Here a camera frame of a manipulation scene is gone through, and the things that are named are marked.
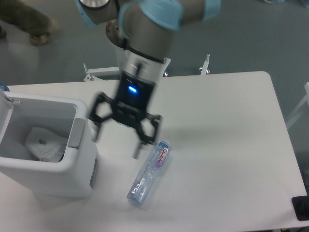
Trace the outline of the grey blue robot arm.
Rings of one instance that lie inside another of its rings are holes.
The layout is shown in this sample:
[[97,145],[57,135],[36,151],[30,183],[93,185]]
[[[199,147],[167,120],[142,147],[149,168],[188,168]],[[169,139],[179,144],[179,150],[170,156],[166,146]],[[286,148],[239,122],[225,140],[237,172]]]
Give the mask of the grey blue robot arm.
[[78,0],[76,5],[89,25],[114,22],[115,31],[109,33],[109,39],[126,51],[115,96],[99,93],[89,119],[97,130],[113,119],[133,128],[140,145],[154,144],[161,116],[148,113],[147,107],[163,76],[174,36],[184,25],[217,16],[221,1]]

